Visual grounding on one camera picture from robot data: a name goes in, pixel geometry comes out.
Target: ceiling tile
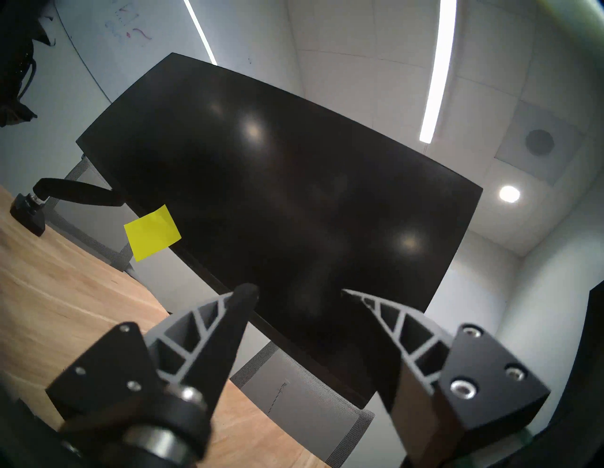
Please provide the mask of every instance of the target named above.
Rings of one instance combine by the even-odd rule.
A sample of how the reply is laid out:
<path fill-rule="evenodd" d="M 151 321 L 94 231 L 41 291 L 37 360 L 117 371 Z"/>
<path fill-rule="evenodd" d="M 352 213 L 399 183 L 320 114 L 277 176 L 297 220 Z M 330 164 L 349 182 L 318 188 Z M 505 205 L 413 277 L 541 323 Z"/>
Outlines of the ceiling tile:
<path fill-rule="evenodd" d="M 429 71 L 387 60 L 376 60 L 375 64 L 375 116 L 415 127 L 419 134 L 428 95 Z"/>
<path fill-rule="evenodd" d="M 319 26 L 315 16 L 315 0 L 288 0 L 289 20 L 294 32 L 296 49 L 319 49 Z"/>
<path fill-rule="evenodd" d="M 533 49 L 535 24 L 500 8 L 471 2 L 461 36 L 457 74 L 520 96 Z"/>
<path fill-rule="evenodd" d="M 554 188 L 576 202 L 589 189 L 604 166 L 604 138 L 586 136 Z"/>
<path fill-rule="evenodd" d="M 494 88 L 456 78 L 441 110 L 442 124 L 426 154 L 483 185 L 484 175 L 510 124 L 517 98 Z"/>
<path fill-rule="evenodd" d="M 306 99 L 372 126 L 374 59 L 299 51 Z"/>
<path fill-rule="evenodd" d="M 483 3 L 495 5 L 511 13 L 520 14 L 529 19 L 535 19 L 537 4 L 535 0 L 480 0 Z"/>
<path fill-rule="evenodd" d="M 423 152 L 419 141 L 429 71 L 419 66 L 376 60 L 373 129 Z"/>
<path fill-rule="evenodd" d="M 551 143 L 550 152 L 531 153 L 527 147 L 531 137 L 536 138 L 534 143 Z M 520 101 L 496 158 L 554 185 L 582 142 L 583 134 L 574 125 L 539 106 Z"/>
<path fill-rule="evenodd" d="M 315 0 L 319 50 L 375 56 L 375 24 L 371 0 Z"/>
<path fill-rule="evenodd" d="M 426 144 L 419 141 L 419 129 L 416 127 L 400 125 L 391 119 L 375 116 L 373 119 L 373 129 L 414 149 L 418 153 L 423 154 L 426 149 Z"/>
<path fill-rule="evenodd" d="M 573 201 L 563 193 L 551 193 L 505 242 L 504 247 L 525 256 L 558 226 L 573 205 Z"/>
<path fill-rule="evenodd" d="M 505 185 L 512 185 L 520 191 L 520 199 L 516 203 L 507 203 L 499 198 L 499 191 Z M 505 245 L 532 211 L 553 193 L 545 182 L 498 159 L 493 159 L 483 187 L 469 229 L 500 245 Z"/>
<path fill-rule="evenodd" d="M 430 69 L 438 0 L 375 0 L 377 56 Z"/>
<path fill-rule="evenodd" d="M 542 11 L 535 35 L 522 100 L 548 109 L 586 132 L 598 98 L 596 69 Z"/>

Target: yellow sticky note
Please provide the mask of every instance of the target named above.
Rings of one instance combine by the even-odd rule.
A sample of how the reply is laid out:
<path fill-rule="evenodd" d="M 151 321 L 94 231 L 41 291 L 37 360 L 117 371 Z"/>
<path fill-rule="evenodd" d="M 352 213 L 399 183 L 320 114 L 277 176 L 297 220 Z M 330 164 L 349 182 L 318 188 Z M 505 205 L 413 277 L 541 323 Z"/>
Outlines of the yellow sticky note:
<path fill-rule="evenodd" d="M 124 229 L 136 261 L 171 246 L 181 238 L 181 233 L 178 232 L 165 205 L 142 218 L 124 224 Z"/>

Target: recessed light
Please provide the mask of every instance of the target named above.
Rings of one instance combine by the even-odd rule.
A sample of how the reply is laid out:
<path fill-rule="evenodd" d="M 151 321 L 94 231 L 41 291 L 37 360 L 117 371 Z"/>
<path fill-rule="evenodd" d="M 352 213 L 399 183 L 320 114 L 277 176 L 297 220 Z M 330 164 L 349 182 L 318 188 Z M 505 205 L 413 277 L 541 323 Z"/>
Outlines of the recessed light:
<path fill-rule="evenodd" d="M 520 191 L 516 187 L 506 185 L 499 191 L 499 198 L 508 203 L 515 203 L 520 198 Z"/>

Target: monitor screen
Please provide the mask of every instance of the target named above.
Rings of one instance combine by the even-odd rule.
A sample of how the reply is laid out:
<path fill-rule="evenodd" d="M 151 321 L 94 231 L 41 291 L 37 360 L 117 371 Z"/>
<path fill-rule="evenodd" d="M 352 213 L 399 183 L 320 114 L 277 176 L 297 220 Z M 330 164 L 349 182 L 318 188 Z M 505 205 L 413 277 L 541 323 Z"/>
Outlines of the monitor screen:
<path fill-rule="evenodd" d="M 371 128 L 171 54 L 78 139 L 217 292 L 260 288 L 254 323 L 353 403 L 374 393 L 335 311 L 342 288 L 425 311 L 482 189 Z"/>

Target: desk surface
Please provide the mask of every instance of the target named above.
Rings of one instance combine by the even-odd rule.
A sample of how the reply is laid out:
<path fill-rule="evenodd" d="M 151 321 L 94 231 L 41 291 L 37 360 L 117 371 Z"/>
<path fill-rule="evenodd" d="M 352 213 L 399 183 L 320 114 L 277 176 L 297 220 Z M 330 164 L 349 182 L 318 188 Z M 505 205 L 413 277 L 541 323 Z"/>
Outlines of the desk surface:
<path fill-rule="evenodd" d="M 47 227 L 38 238 L 15 221 L 0 187 L 0 362 L 6 384 L 49 425 L 59 413 L 45 388 L 123 321 L 143 332 L 167 316 L 153 295 Z M 213 417 L 204 467 L 327 467 L 230 381 Z"/>

